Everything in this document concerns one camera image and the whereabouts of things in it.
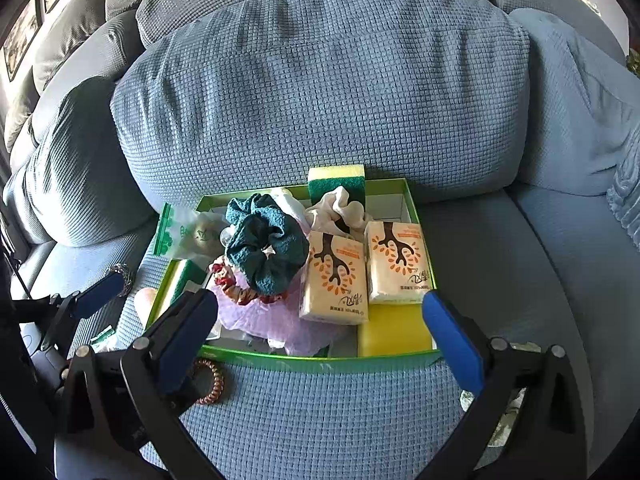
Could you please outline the red patterned scrunchie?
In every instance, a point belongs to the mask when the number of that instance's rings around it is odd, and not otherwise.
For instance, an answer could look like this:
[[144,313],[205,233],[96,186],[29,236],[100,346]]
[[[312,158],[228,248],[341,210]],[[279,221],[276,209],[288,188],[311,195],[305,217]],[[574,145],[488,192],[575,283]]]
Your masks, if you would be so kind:
[[263,295],[250,287],[242,287],[236,280],[233,266],[225,256],[218,257],[208,268],[209,280],[207,288],[212,292],[221,292],[229,300],[239,306],[247,306],[254,300],[263,304],[274,304],[279,300],[287,300],[288,292],[277,295]]

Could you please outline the yellow sponge flat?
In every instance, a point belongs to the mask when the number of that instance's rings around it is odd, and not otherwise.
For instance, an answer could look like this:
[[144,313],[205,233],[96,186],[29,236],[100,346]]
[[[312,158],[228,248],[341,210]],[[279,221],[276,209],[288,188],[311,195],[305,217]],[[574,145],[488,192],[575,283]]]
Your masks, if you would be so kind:
[[429,352],[433,339],[420,304],[370,304],[367,322],[358,326],[358,356],[401,356]]

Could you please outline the green sponge in wrapper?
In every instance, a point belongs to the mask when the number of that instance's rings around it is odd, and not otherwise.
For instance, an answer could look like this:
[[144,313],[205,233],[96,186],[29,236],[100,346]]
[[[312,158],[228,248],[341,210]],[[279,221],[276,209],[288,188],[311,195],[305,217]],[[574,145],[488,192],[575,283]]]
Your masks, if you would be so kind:
[[186,289],[186,284],[191,282],[196,287],[200,287],[205,277],[205,270],[192,260],[172,259],[158,288],[160,313],[166,311],[182,294]]

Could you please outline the wall picture frame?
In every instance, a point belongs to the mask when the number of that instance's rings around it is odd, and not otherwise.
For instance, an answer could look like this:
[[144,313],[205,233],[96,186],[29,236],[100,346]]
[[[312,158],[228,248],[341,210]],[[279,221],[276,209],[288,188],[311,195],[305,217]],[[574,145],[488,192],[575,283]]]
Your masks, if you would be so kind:
[[15,78],[21,62],[39,30],[36,0],[29,0],[2,47],[4,65],[9,81]]

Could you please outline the purple mesh bath pouf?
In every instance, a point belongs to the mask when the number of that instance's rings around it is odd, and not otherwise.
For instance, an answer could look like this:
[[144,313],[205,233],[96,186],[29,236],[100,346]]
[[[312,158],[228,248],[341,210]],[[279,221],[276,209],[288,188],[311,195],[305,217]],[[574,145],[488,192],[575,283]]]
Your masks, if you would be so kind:
[[274,304],[254,300],[247,306],[239,306],[221,292],[214,294],[218,304],[217,321],[210,333],[214,339],[247,342],[250,338],[258,338],[266,340],[271,348],[283,349],[289,356],[314,356],[349,333],[345,325],[299,317],[300,273],[288,289],[288,299]]

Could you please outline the left blue cushion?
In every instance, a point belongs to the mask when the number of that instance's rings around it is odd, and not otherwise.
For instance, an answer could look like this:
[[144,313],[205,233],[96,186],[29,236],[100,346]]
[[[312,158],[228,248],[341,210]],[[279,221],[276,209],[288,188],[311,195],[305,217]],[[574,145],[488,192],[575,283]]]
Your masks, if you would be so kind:
[[149,221],[110,110],[115,84],[92,77],[63,99],[38,148],[14,171],[3,199],[32,244],[85,247]]

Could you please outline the yellow green sponge upright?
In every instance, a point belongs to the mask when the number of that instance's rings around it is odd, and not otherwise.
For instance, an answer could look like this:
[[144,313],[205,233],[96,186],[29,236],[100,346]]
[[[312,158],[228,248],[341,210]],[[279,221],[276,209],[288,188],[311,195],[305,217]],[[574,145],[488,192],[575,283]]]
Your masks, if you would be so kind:
[[326,166],[312,167],[308,170],[307,188],[310,202],[314,205],[326,193],[341,186],[346,190],[349,200],[364,204],[366,201],[366,170],[364,166]]

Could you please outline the cream scrunchie in box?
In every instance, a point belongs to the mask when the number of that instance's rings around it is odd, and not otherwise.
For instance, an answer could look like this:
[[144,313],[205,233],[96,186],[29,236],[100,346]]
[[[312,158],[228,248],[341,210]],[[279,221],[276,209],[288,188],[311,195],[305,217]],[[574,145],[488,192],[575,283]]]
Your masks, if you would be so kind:
[[349,192],[340,185],[324,194],[314,206],[307,208],[305,220],[313,231],[362,242],[373,217],[362,203],[351,200]]

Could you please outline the tissue pack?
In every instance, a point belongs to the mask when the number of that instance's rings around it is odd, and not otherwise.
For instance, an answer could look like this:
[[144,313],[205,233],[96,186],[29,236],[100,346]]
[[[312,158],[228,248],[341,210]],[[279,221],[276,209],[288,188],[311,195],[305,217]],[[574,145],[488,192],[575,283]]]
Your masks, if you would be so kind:
[[116,349],[117,341],[116,330],[109,325],[90,339],[89,346],[96,353],[111,352]]
[[363,244],[319,231],[308,236],[309,254],[299,317],[337,325],[368,320]]
[[367,225],[371,304],[420,304],[434,288],[430,256],[417,223],[372,221]]

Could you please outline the large blue back cushion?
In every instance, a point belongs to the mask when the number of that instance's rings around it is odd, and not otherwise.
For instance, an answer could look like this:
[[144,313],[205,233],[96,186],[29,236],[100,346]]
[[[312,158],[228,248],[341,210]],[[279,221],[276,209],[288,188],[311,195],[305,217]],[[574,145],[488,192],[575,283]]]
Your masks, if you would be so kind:
[[356,164],[449,200],[518,173],[528,54],[487,0],[246,0],[149,47],[111,111],[155,207]]

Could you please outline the tissue pack in box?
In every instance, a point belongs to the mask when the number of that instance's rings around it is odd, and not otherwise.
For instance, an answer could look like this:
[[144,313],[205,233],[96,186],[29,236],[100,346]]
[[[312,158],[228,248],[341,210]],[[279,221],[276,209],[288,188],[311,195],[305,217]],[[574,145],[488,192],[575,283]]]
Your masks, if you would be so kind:
[[430,256],[417,223],[372,221],[367,225],[371,304],[420,304],[434,288]]

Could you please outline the green printed plastic bag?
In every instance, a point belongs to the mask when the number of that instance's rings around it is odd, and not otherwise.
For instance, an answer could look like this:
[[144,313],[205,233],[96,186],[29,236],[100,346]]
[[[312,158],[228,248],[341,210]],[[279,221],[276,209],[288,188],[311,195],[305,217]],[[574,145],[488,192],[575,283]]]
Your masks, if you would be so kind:
[[220,233],[227,226],[219,212],[166,203],[157,223],[153,255],[167,259],[215,259],[224,251]]

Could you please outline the blue sofa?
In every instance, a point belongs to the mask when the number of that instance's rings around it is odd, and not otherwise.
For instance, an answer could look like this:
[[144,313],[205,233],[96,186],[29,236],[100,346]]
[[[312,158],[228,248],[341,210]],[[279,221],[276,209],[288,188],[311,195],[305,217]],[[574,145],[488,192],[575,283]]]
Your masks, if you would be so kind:
[[[63,99],[78,84],[99,76],[113,81],[116,90],[158,40],[243,1],[64,4],[15,100],[1,105],[1,207],[21,261],[14,296],[65,295],[119,262],[136,272],[136,292],[160,282],[167,263],[153,255],[152,240],[163,205],[146,200],[152,218],[106,242],[32,244],[4,202],[4,187],[38,148]],[[518,9],[553,14],[626,67],[623,48],[584,0],[487,1],[509,18]],[[487,335],[562,346],[582,399],[588,474],[637,478],[639,131],[629,138],[612,185],[601,195],[537,188],[516,174],[510,184],[489,193],[421,203],[409,185],[439,291]]]

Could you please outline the right blue cushion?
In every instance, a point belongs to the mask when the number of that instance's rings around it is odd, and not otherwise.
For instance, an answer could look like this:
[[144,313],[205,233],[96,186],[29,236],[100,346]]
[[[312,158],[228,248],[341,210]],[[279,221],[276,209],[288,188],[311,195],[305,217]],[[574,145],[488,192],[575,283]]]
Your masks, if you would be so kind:
[[639,131],[639,78],[557,16],[518,9],[529,36],[529,107],[518,180],[596,196]]

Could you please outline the teal scrunchie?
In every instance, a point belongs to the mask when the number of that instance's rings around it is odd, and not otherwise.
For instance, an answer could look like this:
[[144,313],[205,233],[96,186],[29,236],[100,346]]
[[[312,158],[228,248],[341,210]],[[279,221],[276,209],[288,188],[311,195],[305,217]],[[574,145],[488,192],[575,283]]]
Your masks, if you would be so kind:
[[270,195],[259,193],[230,200],[226,220],[235,227],[226,257],[244,274],[250,288],[262,296],[286,292],[309,250],[298,222]]

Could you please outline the green cardboard box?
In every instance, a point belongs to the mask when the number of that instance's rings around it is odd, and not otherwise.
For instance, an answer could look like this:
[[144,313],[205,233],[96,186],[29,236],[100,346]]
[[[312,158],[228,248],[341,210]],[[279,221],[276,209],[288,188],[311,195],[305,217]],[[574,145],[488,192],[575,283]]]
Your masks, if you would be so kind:
[[[366,209],[375,220],[407,221],[420,226],[416,205],[410,193],[406,179],[367,180]],[[244,198],[253,193],[265,193],[265,190],[247,191],[231,194],[205,196],[198,204],[198,211],[216,211],[224,209],[232,198]],[[160,318],[183,292],[206,288],[205,271],[195,259],[172,259],[168,263],[163,279],[158,285],[158,292],[152,303],[145,329]],[[231,338],[231,333],[217,339],[212,339],[201,346],[200,356],[215,362],[259,368],[260,370],[280,370],[280,372],[295,372],[309,374],[349,374],[349,373],[378,373],[390,370],[413,370],[428,367],[438,361],[442,355],[436,349],[423,322],[421,301],[410,304],[369,304],[368,322],[360,330],[360,325],[340,325],[322,323],[319,321],[303,320],[299,317],[302,305],[304,281],[306,271],[303,269],[296,278],[297,282],[288,293],[285,304],[276,306],[271,304],[255,304],[254,311],[261,321],[276,322],[276,328],[284,328],[285,322],[295,324],[295,334],[288,336],[288,342],[293,341],[293,335],[299,334],[303,339],[300,343],[311,343],[311,336],[321,336],[321,329],[329,337],[331,343],[319,347],[314,356],[310,350],[304,350],[304,355],[289,355],[283,347],[284,354],[272,352],[257,352],[231,349],[224,346],[232,342],[242,342]]]

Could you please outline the orange white foam roll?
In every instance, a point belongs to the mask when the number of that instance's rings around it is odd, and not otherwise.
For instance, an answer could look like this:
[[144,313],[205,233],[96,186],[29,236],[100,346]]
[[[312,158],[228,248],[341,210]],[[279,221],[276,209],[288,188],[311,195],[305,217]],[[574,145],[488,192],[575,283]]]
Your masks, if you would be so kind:
[[145,327],[149,321],[156,295],[157,289],[153,287],[143,287],[134,295],[134,310],[142,327]]

